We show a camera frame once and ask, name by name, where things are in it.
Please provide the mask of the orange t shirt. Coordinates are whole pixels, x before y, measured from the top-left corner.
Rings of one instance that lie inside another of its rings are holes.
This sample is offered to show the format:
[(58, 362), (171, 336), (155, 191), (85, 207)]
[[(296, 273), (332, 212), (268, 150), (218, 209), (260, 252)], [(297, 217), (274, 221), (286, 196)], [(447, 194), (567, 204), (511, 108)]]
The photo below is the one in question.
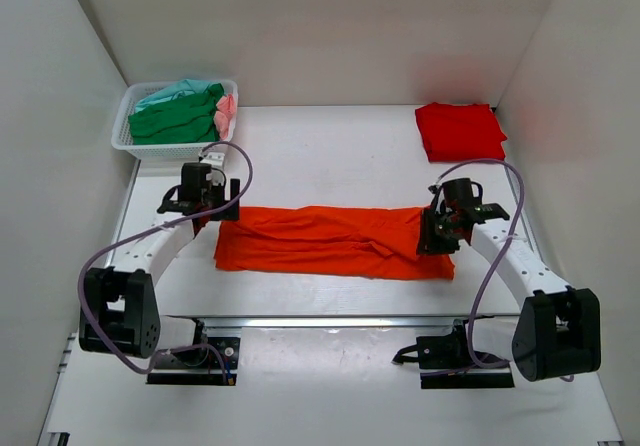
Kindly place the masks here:
[(219, 227), (223, 271), (318, 274), (385, 280), (454, 279), (449, 256), (417, 253), (421, 209), (246, 206)]

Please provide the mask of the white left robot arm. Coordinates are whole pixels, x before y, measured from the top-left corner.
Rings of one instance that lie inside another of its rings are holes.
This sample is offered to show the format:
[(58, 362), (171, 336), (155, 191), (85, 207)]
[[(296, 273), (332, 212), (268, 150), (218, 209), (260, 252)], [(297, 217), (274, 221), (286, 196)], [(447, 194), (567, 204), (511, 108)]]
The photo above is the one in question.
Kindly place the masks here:
[(120, 352), (125, 358), (150, 358), (174, 350), (188, 364), (208, 355), (209, 339), (193, 319), (162, 316), (155, 286), (178, 253), (210, 221), (239, 219), (241, 181), (206, 162), (182, 166), (180, 183), (160, 201), (152, 232), (131, 242), (107, 268), (84, 274), (79, 323), (85, 351)]

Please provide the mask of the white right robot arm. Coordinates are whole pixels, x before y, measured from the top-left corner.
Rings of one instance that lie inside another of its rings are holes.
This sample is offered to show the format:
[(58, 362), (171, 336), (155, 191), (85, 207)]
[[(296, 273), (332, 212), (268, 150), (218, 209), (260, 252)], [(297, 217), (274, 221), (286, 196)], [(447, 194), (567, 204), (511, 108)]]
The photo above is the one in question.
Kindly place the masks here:
[(483, 200), (482, 186), (460, 178), (429, 188), (421, 213), (420, 255), (451, 255), (467, 243), (489, 263), (489, 274), (507, 286), (520, 313), (517, 321), (472, 312), (442, 337), (422, 339), (424, 359), (451, 359), (457, 367), (513, 364), (528, 381), (564, 378), (601, 366), (600, 302), (576, 289), (542, 262), (515, 232), (514, 218)]

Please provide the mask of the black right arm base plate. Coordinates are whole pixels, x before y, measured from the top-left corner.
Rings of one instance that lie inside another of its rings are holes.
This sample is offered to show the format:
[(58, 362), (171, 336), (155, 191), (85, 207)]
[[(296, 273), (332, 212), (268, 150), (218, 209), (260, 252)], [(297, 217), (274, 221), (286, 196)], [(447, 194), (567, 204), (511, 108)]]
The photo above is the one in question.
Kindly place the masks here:
[(447, 333), (423, 334), (399, 349), (391, 362), (416, 365), (422, 390), (489, 390), (515, 387), (509, 366), (483, 369), (467, 348), (466, 320), (456, 319)]

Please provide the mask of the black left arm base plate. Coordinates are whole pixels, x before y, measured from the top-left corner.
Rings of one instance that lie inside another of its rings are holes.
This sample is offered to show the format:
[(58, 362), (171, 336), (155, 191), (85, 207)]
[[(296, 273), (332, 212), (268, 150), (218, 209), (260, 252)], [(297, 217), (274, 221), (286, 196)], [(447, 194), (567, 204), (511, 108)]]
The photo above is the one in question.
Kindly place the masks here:
[(209, 349), (179, 352), (161, 359), (146, 376), (154, 386), (222, 386), (237, 383), (241, 353), (239, 328), (200, 326), (195, 343), (207, 341), (218, 351), (222, 361)]

